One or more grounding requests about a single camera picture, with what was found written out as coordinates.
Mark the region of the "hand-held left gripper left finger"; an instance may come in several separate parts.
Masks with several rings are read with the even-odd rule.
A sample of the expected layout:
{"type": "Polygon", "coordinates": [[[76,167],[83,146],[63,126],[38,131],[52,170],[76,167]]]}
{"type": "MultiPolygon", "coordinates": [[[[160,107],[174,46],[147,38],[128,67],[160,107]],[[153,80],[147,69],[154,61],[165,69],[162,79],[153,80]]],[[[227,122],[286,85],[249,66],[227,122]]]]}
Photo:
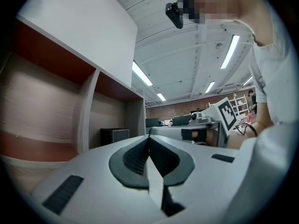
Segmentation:
{"type": "Polygon", "coordinates": [[[59,216],[76,224],[155,224],[167,218],[147,190],[123,186],[111,173],[109,159],[118,149],[148,138],[139,136],[91,149],[56,169],[32,192],[33,198],[53,210],[51,195],[67,181],[82,180],[59,216]]]}

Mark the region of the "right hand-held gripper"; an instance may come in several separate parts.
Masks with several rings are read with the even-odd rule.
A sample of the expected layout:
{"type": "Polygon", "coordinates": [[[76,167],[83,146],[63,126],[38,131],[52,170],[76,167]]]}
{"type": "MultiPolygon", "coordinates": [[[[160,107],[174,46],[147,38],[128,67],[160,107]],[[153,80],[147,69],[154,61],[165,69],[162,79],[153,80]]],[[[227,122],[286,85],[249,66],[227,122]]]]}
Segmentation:
{"type": "Polygon", "coordinates": [[[226,147],[228,137],[236,126],[236,115],[228,98],[201,112],[193,112],[188,125],[152,127],[149,135],[194,141],[206,145],[207,131],[216,131],[216,146],[226,147]]]}

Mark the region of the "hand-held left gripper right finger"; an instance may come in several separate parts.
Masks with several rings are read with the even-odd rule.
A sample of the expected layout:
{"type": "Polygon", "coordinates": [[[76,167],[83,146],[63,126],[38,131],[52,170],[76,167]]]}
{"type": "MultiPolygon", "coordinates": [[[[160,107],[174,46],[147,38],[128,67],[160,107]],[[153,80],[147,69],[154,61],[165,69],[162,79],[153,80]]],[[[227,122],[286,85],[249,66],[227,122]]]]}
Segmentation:
{"type": "Polygon", "coordinates": [[[173,201],[182,204],[185,209],[162,220],[162,224],[216,224],[222,213],[225,201],[213,194],[216,186],[225,176],[229,162],[212,158],[213,154],[236,157],[237,151],[227,148],[195,145],[174,140],[161,135],[159,140],[169,143],[188,154],[194,160],[195,169],[180,186],[170,187],[173,201]]]}

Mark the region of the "person's right hand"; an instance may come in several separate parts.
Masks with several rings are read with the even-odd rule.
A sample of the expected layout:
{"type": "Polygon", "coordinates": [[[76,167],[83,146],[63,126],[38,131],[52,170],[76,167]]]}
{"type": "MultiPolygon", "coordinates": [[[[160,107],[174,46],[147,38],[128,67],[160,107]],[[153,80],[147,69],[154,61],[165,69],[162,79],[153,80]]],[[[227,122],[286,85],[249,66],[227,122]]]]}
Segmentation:
{"type": "Polygon", "coordinates": [[[208,146],[216,147],[217,146],[217,139],[218,139],[218,131],[208,129],[206,135],[206,143],[208,146]]]}

